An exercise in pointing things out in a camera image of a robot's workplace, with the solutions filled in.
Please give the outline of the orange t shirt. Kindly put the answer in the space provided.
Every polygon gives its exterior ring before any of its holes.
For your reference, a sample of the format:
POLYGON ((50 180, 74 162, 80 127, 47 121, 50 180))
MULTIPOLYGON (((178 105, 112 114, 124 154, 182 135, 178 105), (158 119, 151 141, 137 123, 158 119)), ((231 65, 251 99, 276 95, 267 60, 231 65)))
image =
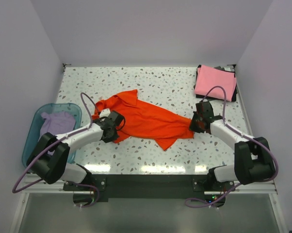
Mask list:
POLYGON ((191 120, 164 108, 138 99, 138 90, 120 92, 96 103, 92 119, 99 117, 104 109, 123 115, 126 123, 119 130, 120 143, 129 137, 153 139, 163 149, 170 148, 178 139, 190 139, 194 132, 189 129, 191 120))

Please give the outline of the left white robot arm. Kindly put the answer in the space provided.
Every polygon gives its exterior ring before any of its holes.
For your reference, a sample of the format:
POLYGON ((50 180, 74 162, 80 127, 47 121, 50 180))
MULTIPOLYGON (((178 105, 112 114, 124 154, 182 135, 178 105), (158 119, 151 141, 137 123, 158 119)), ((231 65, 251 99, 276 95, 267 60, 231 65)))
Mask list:
POLYGON ((69 155, 93 142, 115 141, 125 123, 124 116, 111 111, 108 116, 95 119, 90 125, 71 132, 58 135, 46 133, 29 156, 27 168, 48 184, 62 180, 74 183, 79 190, 87 190, 91 186, 91 173, 81 165, 70 164, 69 155))

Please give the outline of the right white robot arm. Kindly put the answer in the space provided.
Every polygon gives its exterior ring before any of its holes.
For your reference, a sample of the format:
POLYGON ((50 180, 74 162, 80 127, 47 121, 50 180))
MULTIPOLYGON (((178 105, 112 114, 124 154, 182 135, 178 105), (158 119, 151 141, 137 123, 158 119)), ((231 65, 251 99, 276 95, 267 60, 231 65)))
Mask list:
POLYGON ((277 167, 268 141, 263 137, 254 138, 244 134, 224 122, 222 116, 214 114, 210 102, 196 104, 189 129, 196 133, 213 135, 234 150, 234 164, 209 169, 209 189, 217 191, 225 182, 238 181, 246 185, 269 181, 276 175, 277 167))

